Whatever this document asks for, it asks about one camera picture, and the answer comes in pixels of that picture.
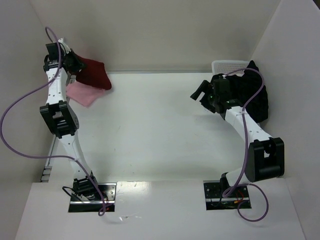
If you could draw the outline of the dark red t shirt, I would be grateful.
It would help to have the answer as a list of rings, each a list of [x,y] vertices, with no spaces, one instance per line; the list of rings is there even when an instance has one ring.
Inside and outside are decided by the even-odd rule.
[[[75,74],[77,82],[107,91],[112,88],[112,83],[107,76],[105,64],[103,62],[83,58],[79,55],[77,55],[77,57],[85,64],[85,68]]]

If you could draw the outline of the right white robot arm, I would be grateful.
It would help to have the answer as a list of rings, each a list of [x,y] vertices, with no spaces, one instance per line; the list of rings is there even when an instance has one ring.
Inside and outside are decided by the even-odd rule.
[[[224,173],[223,197],[238,187],[278,178],[285,173],[285,144],[279,137],[265,132],[249,115],[244,104],[232,94],[230,82],[223,76],[204,80],[190,96],[212,113],[218,113],[240,135],[245,143],[242,167]]]

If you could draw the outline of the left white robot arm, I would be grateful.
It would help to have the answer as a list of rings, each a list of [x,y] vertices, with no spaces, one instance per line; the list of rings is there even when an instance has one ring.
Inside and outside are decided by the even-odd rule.
[[[96,181],[88,166],[78,138],[79,120],[67,101],[66,87],[70,74],[79,73],[86,64],[65,43],[48,43],[48,55],[44,58],[43,69],[48,77],[48,97],[39,112],[50,132],[64,146],[71,159],[75,172],[73,191],[76,196],[96,200],[99,193],[93,182]]]

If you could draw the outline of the white plastic basket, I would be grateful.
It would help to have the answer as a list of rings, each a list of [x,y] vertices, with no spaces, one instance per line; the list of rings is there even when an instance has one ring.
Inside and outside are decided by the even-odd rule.
[[[246,68],[249,63],[249,61],[245,60],[215,60],[211,63],[211,68],[214,75],[227,74],[238,69]]]

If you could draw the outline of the pink folded t shirt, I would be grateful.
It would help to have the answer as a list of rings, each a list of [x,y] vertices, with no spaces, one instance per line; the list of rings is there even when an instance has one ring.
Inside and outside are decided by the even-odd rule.
[[[66,95],[78,104],[88,108],[105,94],[104,89],[95,88],[80,82],[70,83],[66,87]]]

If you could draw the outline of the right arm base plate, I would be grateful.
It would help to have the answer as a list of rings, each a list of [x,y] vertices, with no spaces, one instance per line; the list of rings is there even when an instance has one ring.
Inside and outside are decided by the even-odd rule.
[[[204,181],[204,197],[207,211],[251,209],[248,189],[244,186],[237,187],[227,198],[222,197],[222,185],[219,180]]]

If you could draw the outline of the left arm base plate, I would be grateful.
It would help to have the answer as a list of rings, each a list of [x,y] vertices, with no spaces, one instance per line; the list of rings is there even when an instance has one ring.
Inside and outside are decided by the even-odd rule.
[[[98,187],[102,193],[104,202],[106,204],[106,212],[115,211],[116,202],[116,183],[99,183]],[[70,196],[68,212],[69,213],[98,213],[103,207],[103,202],[99,195],[90,196],[89,198],[84,195],[79,195],[73,190],[68,188]]]

